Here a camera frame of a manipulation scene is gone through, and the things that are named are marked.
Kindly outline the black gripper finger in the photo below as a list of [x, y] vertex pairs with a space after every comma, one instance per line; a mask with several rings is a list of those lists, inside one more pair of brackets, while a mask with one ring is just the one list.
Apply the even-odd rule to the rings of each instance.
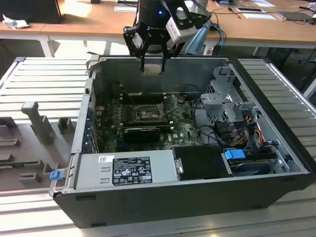
[[161, 72], [160, 74], [165, 72], [165, 64], [167, 59], [170, 58], [176, 58], [180, 51], [182, 50], [183, 46], [185, 45], [185, 42], [175, 44], [171, 49], [167, 48], [167, 41], [166, 38], [161, 37], [161, 49], [162, 49], [162, 63], [161, 63]]
[[[139, 47], [134, 43], [135, 37], [139, 36], [142, 43]], [[123, 38], [128, 47], [130, 56], [135, 56], [141, 60], [140, 71], [144, 71], [145, 66], [145, 54], [150, 46], [150, 33], [142, 31], [140, 27], [128, 27], [123, 28]]]

